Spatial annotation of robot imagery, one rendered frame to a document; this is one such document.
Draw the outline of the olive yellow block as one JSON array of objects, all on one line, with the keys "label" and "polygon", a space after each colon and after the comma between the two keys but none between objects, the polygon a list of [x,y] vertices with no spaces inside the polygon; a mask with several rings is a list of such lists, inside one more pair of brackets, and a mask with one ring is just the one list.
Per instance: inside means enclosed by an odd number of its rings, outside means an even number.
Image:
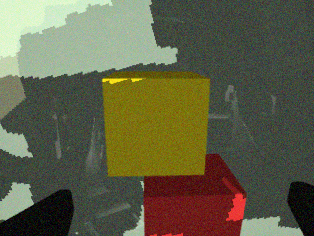
[{"label": "olive yellow block", "polygon": [[108,177],[205,174],[210,79],[116,71],[102,79]]}]

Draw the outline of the red block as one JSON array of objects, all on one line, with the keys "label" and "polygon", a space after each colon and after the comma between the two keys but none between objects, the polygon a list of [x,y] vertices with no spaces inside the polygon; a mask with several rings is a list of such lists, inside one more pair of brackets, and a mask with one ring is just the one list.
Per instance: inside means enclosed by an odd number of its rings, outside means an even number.
[{"label": "red block", "polygon": [[205,174],[145,177],[145,236],[239,236],[246,193],[220,154]]}]

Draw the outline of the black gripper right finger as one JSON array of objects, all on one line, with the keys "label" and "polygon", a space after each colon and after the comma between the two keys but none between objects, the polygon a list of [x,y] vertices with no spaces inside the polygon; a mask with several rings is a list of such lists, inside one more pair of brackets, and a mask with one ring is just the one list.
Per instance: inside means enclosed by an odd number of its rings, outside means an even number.
[{"label": "black gripper right finger", "polygon": [[287,204],[301,227],[303,236],[314,236],[314,186],[310,183],[291,182]]}]

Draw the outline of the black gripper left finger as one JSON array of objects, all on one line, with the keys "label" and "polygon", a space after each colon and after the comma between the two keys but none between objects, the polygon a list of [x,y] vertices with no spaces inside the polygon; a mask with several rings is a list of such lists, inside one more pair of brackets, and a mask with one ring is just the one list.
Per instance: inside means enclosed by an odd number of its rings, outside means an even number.
[{"label": "black gripper left finger", "polygon": [[71,190],[59,190],[0,223],[0,236],[69,236]]}]

